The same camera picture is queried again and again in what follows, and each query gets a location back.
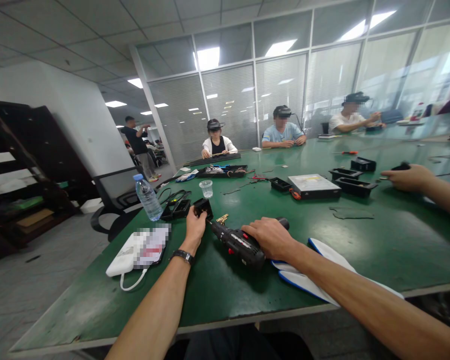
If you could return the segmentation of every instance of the white t-shirt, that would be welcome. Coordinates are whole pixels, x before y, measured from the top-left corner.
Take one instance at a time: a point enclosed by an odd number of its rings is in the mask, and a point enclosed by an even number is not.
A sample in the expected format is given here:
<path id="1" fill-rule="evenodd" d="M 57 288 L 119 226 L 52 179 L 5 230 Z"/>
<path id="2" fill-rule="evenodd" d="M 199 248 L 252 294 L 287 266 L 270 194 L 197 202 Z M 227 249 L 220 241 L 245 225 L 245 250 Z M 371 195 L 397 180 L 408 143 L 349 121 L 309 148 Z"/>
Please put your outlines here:
<path id="1" fill-rule="evenodd" d="M 365 118 L 360 115 L 358 112 L 355 112 L 353 114 L 350 115 L 349 118 L 346 118 L 345 116 L 342 115 L 341 112 L 333 115 L 330 119 L 330 121 L 328 122 L 328 132 L 334 132 L 334 133 L 339 133 L 340 131 L 337 129 L 335 130 L 335 128 L 339 125 L 351 125 L 351 124 L 356 124 L 356 123 L 360 123 L 362 121 L 364 121 Z"/>

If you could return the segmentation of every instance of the plastic cup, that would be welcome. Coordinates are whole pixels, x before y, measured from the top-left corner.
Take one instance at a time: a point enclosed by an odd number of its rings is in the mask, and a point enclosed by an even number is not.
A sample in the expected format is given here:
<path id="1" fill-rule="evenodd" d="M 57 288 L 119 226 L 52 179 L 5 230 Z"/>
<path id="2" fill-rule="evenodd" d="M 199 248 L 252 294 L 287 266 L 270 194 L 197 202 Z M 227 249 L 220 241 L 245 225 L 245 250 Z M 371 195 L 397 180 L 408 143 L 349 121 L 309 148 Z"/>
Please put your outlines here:
<path id="1" fill-rule="evenodd" d="M 203 192 L 203 197 L 205 199 L 209 199 L 214 195 L 214 190 L 212 189 L 212 180 L 204 180 L 198 184 L 201 187 L 201 191 Z"/>

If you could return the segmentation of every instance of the water bottle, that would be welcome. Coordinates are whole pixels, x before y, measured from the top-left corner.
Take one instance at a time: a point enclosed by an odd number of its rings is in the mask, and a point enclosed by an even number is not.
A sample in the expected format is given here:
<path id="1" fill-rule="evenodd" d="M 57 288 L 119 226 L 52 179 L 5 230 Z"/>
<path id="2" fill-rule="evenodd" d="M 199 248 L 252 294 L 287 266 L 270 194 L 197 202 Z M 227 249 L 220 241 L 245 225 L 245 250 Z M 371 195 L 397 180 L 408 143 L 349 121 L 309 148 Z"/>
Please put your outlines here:
<path id="1" fill-rule="evenodd" d="M 135 190 L 136 195 L 140 199 L 143 208 L 152 221 L 157 221 L 162 215 L 163 209 L 155 195 L 155 191 L 150 184 L 144 179 L 142 174 L 133 175 L 133 179 L 136 181 Z"/>

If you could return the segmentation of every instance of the office chair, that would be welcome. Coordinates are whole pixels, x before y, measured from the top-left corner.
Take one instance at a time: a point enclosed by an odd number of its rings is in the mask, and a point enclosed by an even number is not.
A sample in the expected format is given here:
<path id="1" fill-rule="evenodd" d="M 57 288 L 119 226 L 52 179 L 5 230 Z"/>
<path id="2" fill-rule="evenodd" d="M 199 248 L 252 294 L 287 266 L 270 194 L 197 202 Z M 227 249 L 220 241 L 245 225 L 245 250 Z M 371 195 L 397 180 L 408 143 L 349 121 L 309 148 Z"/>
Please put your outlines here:
<path id="1" fill-rule="evenodd" d="M 135 180 L 133 178 L 136 174 L 143 175 L 141 166 L 129 167 L 93 178 L 98 194 L 103 201 L 103 206 L 95 211 L 91 217 L 90 224 L 95 231 L 107 234 L 109 243 L 142 210 L 140 207 L 129 212 L 124 211 L 134 205 L 140 204 L 140 200 L 135 191 Z M 105 214 L 119 215 L 111 224 L 110 229 L 106 229 L 100 225 L 99 218 Z"/>

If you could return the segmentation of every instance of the black t-shirt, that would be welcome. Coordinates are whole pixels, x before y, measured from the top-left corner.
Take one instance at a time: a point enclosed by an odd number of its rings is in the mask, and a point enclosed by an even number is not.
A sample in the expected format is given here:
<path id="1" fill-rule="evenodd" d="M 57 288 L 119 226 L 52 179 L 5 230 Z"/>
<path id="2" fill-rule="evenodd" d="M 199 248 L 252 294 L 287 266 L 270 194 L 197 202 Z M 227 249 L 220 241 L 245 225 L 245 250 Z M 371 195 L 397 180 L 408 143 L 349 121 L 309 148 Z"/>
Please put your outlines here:
<path id="1" fill-rule="evenodd" d="M 147 144 L 145 144 L 145 141 L 143 141 L 140 137 L 137 137 L 137 130 L 124 126 L 120 131 L 126 136 L 126 139 L 130 143 L 131 149 L 133 150 L 135 155 L 146 154 L 149 151 L 149 148 L 147 147 Z M 148 133 L 146 131 L 143 131 L 141 133 L 142 138 L 146 138 L 147 136 Z"/>

